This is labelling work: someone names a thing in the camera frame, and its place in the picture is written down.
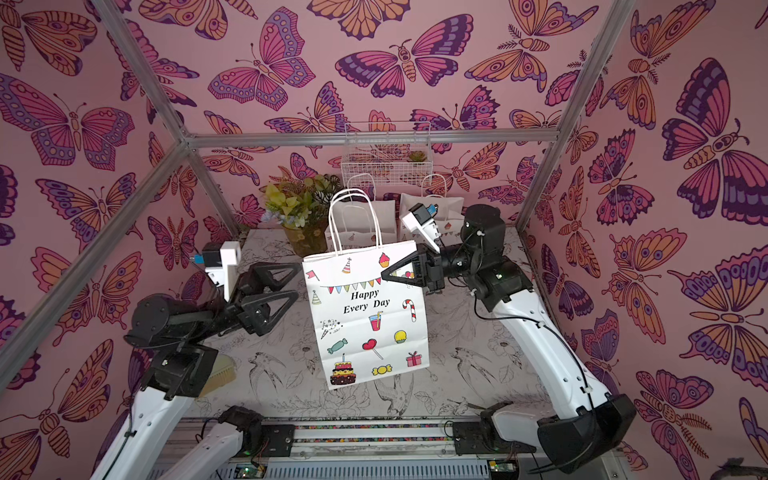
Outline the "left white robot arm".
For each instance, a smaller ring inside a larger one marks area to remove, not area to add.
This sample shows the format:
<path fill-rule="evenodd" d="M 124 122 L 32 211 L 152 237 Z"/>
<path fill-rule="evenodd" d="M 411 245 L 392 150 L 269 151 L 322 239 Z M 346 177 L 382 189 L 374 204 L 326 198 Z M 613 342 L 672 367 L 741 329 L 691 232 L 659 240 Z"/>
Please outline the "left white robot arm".
<path fill-rule="evenodd" d="M 206 340 L 242 330 L 270 333 L 299 294 L 288 284 L 297 263 L 253 264 L 236 281 L 230 299 L 197 306 L 154 294 L 134 311 L 126 342 L 151 363 L 123 424 L 94 469 L 95 479 L 145 479 L 184 413 L 204 390 L 219 353 Z"/>

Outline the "white party paper bag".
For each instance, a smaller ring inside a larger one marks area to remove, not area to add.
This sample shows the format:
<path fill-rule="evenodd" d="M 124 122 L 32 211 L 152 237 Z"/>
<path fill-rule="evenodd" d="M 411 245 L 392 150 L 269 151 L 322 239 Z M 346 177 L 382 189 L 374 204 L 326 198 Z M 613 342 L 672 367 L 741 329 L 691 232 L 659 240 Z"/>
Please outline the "white party paper bag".
<path fill-rule="evenodd" d="M 337 240 L 331 208 L 362 190 L 344 189 L 331 200 L 329 224 Z M 335 246 L 303 259 L 302 267 L 324 377 L 331 390 L 413 372 L 430 365 L 423 290 L 383 281 L 381 272 L 414 252 L 412 240 L 382 242 L 372 212 L 376 243 L 363 248 Z"/>

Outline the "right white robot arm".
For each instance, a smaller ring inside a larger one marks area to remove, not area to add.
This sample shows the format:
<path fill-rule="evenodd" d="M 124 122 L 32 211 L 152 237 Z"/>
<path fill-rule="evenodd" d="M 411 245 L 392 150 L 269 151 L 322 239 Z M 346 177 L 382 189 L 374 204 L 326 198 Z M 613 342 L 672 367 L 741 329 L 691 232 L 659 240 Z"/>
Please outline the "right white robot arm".
<path fill-rule="evenodd" d="M 506 226 L 498 208 L 476 204 L 461 222 L 460 243 L 442 247 L 434 220 L 435 208 L 418 203 L 402 217 L 402 225 L 418 233 L 423 243 L 383 270 L 389 282 L 444 288 L 460 279 L 485 308 L 482 320 L 498 322 L 512 335 L 534 367 L 554 413 L 530 419 L 511 407 L 492 411 L 494 437 L 542 449 L 548 464 L 543 474 L 558 470 L 572 474 L 619 446 L 637 410 L 625 394 L 614 394 L 578 358 L 554 322 L 529 277 L 504 253 Z"/>

